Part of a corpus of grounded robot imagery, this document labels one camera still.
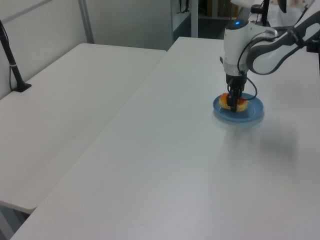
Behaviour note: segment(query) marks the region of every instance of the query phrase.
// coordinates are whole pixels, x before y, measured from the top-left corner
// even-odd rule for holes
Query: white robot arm
[[[271,27],[247,20],[232,21],[224,32],[224,58],[229,95],[227,103],[236,111],[238,98],[247,82],[247,72],[267,75],[276,71],[289,56],[320,37],[320,0],[307,5],[301,19],[283,35]]]

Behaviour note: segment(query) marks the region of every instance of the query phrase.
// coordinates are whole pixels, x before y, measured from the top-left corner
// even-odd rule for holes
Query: white desk
[[[253,125],[213,114],[222,52],[179,38],[12,239],[318,239],[318,56],[249,74]]]
[[[80,44],[0,100],[0,205],[31,213],[164,54]]]

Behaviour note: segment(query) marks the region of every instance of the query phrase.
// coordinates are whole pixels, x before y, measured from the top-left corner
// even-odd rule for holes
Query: wall
[[[4,27],[24,81],[76,45],[87,42],[77,0],[52,0]],[[9,92],[9,64],[0,46],[0,99]]]
[[[182,0],[181,10],[184,11],[186,9],[186,0]],[[179,13],[180,12],[180,4],[179,0],[171,0],[171,11],[172,11],[172,27],[173,31],[179,27],[179,25],[190,15],[191,13],[191,0],[189,0],[189,12]]]
[[[170,0],[86,0],[96,44],[168,50]]]

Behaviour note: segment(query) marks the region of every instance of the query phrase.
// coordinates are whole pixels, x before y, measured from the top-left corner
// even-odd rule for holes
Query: blue plate
[[[248,101],[248,107],[246,110],[240,111],[240,112],[233,112],[233,111],[230,111],[229,109],[220,107],[219,105],[220,96],[218,96],[213,101],[213,109],[216,112],[216,114],[223,119],[226,119],[232,122],[244,123],[244,122],[249,122],[249,121],[258,119],[264,113],[264,105],[260,101],[260,99],[257,97]],[[242,93],[242,96],[245,99],[249,99],[253,97],[252,95],[247,93]]]

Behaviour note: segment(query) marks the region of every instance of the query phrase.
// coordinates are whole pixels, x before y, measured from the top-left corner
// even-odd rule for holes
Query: food item
[[[228,106],[227,104],[227,96],[228,96],[228,93],[225,92],[219,97],[219,105],[224,109],[230,110],[230,106]],[[242,112],[246,110],[247,107],[248,107],[248,101],[243,96],[241,96],[240,99],[238,99],[238,103],[236,105],[236,111]]]

